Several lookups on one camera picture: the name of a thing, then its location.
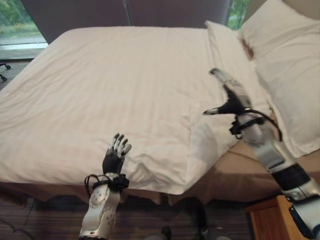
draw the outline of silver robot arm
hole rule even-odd
[[[90,195],[89,180],[95,178],[93,193],[89,198],[89,208],[82,221],[79,234],[81,240],[107,240],[116,221],[116,209],[120,202],[120,193],[129,186],[126,175],[120,174],[125,155],[130,151],[124,135],[114,136],[102,163],[102,175],[89,175],[84,184]]]
[[[320,186],[309,177],[281,142],[279,128],[277,140],[272,127],[265,124],[265,120],[269,120],[278,127],[275,122],[252,109],[243,86],[220,69],[214,68],[211,73],[222,82],[228,101],[203,114],[235,114],[231,133],[237,138],[241,136],[252,147],[257,159],[280,186],[283,195],[292,202],[289,212],[302,235],[308,239],[320,240]]]

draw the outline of cable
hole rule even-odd
[[[101,175],[90,174],[89,176],[85,177],[85,179],[84,179],[84,187],[85,187],[86,194],[88,195],[88,198],[91,197],[90,188],[89,188],[90,178],[95,178],[97,182],[105,181],[105,180],[101,181],[99,179],[100,177],[105,177],[109,183],[112,182],[110,177],[108,177],[108,176],[106,176],[104,174],[101,174]]]
[[[260,114],[261,116],[263,116],[265,119],[267,119],[270,123],[272,123],[273,126],[275,126],[275,128],[278,131],[278,136],[279,136],[279,141],[282,142],[282,132],[278,126],[278,124],[269,116],[267,116],[266,114],[264,114],[263,112],[260,112],[258,110],[253,110],[253,109],[246,109],[243,110],[242,113],[253,113],[253,114]]]
[[[0,223],[6,224],[8,225],[11,229],[12,229],[12,233],[16,233],[16,232],[21,232],[24,233],[25,235],[27,235],[31,240],[35,240],[34,237],[26,230],[22,229],[22,228],[16,228],[14,225],[12,225],[10,222],[3,220],[2,218],[0,218]]]

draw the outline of chair leg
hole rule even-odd
[[[1,75],[1,74],[0,74],[0,78],[2,79],[3,82],[5,82],[5,81],[8,80],[5,76],[3,76],[3,75]]]

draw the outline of wall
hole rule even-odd
[[[48,43],[70,29],[128,25],[122,0],[21,0]],[[128,0],[133,25],[204,28],[224,24],[231,0]]]

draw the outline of white pillow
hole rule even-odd
[[[320,148],[320,36],[307,34],[256,59],[283,140],[295,157]]]
[[[257,59],[307,34],[319,34],[319,20],[301,15],[282,0],[267,0],[241,27],[240,37]]]

